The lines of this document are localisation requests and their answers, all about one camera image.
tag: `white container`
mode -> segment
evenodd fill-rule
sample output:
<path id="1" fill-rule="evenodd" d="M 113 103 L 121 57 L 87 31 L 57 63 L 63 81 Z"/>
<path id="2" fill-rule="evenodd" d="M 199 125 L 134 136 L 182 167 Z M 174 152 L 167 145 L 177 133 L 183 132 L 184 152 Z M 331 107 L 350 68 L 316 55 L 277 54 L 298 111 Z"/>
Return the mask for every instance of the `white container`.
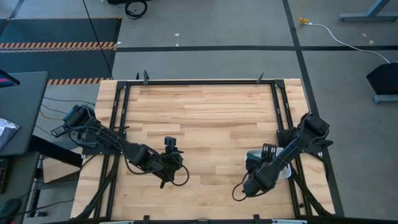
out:
<path id="1" fill-rule="evenodd" d="M 282 148 L 282 147 L 276 148 L 276 155 L 278 156 L 278 154 L 280 152 L 282 152 L 282 150 L 284 150 L 284 148 Z M 244 157 L 244 167 L 246 168 L 246 159 L 248 158 L 248 154 L 252 154 L 258 158 L 261 158 L 261 152 L 262 152 L 262 149 L 248 150 L 248 152 L 246 153 L 246 155 Z M 288 178 L 291 175 L 292 175 L 292 169 L 290 168 L 290 164 L 287 164 L 287 166 L 285 166 L 284 169 L 279 172 L 278 179 Z"/>

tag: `wooden tabletop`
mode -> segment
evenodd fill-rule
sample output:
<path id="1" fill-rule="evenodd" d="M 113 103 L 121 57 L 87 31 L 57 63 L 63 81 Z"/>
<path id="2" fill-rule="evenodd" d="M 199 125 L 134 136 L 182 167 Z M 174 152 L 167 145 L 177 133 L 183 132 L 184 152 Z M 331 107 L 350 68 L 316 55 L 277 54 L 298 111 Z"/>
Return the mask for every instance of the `wooden tabletop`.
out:
<path id="1" fill-rule="evenodd" d="M 109 126 L 116 82 L 102 81 L 98 92 L 95 113 L 105 126 Z M 308 111 L 301 81 L 286 79 L 285 85 L 297 125 Z M 278 95 L 283 108 L 280 91 Z M 283 109 L 282 114 L 287 127 Z M 261 197 L 236 202 L 231 196 L 245 174 L 247 150 L 260 149 L 265 142 L 277 144 L 278 127 L 269 85 L 132 86 L 126 126 L 130 126 L 126 130 L 128 141 L 159 152 L 164 151 L 165 136 L 177 138 L 190 180 L 183 187 L 167 183 L 159 189 L 159 178 L 131 174 L 120 162 L 112 220 L 142 220 L 144 215 L 150 215 L 151 220 L 252 219 L 254 214 L 261 218 L 294 217 L 287 179 L 278 180 L 276 187 Z M 96 156 L 80 172 L 71 217 L 78 215 L 96 192 L 102 161 L 103 156 Z M 302 163 L 308 188 L 333 213 L 323 164 L 308 154 L 302 154 Z M 185 178 L 181 169 L 175 182 Z M 244 195 L 237 190 L 235 196 Z M 298 197 L 302 202 L 299 190 Z M 104 196 L 102 215 L 107 198 Z"/>

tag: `computer monitor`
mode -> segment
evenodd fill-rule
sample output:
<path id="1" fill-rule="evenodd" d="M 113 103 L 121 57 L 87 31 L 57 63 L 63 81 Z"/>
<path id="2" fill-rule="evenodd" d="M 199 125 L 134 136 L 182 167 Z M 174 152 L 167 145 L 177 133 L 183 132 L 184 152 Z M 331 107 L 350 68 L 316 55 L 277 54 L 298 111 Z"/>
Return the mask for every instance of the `computer monitor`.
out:
<path id="1" fill-rule="evenodd" d="M 19 85 L 20 82 L 3 70 L 0 70 L 0 88 Z"/>

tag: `gray stand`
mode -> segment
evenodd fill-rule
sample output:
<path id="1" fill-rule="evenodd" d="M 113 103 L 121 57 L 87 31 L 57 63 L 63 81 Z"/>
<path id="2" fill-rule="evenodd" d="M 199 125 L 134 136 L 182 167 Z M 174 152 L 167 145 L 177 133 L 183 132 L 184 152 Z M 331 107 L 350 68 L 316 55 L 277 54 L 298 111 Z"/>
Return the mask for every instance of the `gray stand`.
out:
<path id="1" fill-rule="evenodd" d="M 390 0 L 377 0 L 367 12 L 340 14 L 341 21 L 395 21 L 398 13 L 380 13 Z"/>
<path id="2" fill-rule="evenodd" d="M 383 102 L 398 102 L 398 95 L 376 95 L 373 98 L 375 104 Z"/>

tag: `concrete floor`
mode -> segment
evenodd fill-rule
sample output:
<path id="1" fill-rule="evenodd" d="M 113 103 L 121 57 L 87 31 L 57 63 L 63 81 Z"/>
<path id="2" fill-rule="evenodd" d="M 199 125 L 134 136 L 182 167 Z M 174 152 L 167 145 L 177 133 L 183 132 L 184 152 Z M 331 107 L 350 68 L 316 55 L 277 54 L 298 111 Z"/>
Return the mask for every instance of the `concrete floor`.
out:
<path id="1" fill-rule="evenodd" d="M 299 0 L 289 0 L 302 46 L 338 45 L 320 27 L 300 26 L 295 10 Z M 17 1 L 0 0 L 0 17 L 10 15 Z M 141 19 L 129 20 L 123 6 L 86 0 L 90 16 L 121 16 L 120 47 L 175 47 L 214 45 L 293 46 L 284 6 L 280 0 L 153 0 Z M 362 12 L 373 0 L 307 0 L 300 15 L 328 26 L 351 45 L 398 45 L 398 22 L 342 23 L 339 13 Z M 398 1 L 384 9 L 398 12 Z M 81 0 L 25 0 L 20 18 L 86 17 Z M 398 51 L 379 51 L 391 62 Z M 365 76 L 384 63 L 378 56 L 351 51 L 304 52 L 308 75 L 321 117 L 331 126 L 330 156 L 344 213 L 347 217 L 398 220 L 398 177 L 395 175 L 398 104 L 372 103 L 373 90 Z M 118 52 L 115 79 L 134 79 L 146 69 L 151 78 L 301 78 L 294 51 Z M 94 102 L 98 85 L 48 86 L 46 96 Z M 45 100 L 46 106 L 68 111 L 73 103 Z M 45 111 L 49 116 L 62 115 Z M 57 121 L 39 118 L 49 131 Z M 54 141 L 41 130 L 35 134 Z M 73 198 L 73 188 L 53 190 L 40 204 L 55 202 L 55 194 Z M 72 204 L 49 209 L 49 217 L 26 223 L 66 220 Z"/>

